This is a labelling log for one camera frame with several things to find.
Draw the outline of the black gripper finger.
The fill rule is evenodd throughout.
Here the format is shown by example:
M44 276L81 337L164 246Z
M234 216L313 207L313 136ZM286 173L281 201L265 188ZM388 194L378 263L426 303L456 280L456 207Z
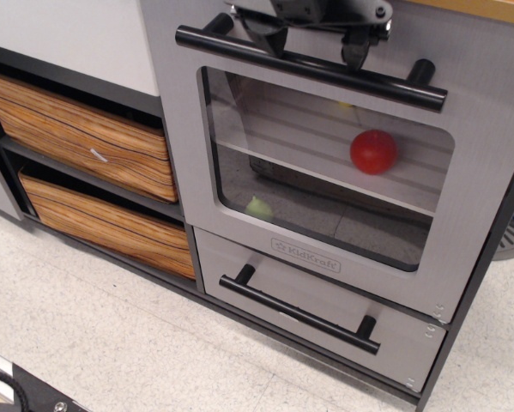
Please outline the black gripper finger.
M241 18L241 23L254 45L269 55L281 58L287 42L287 28L272 22Z
M376 30L373 27L349 27L342 38L342 60L350 70L359 70L366 61L370 47L376 43Z

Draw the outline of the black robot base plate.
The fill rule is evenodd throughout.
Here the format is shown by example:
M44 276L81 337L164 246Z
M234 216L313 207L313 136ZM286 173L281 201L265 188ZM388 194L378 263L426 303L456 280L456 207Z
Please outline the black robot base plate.
M88 411L76 400L48 385L15 363L12 364L12 376L24 390L31 411Z

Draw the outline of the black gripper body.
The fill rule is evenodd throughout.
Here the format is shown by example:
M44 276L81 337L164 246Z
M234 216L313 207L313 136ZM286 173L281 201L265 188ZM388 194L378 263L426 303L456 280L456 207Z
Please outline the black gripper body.
M228 1L236 15L255 23L332 32L348 28L388 29L393 6L388 1Z

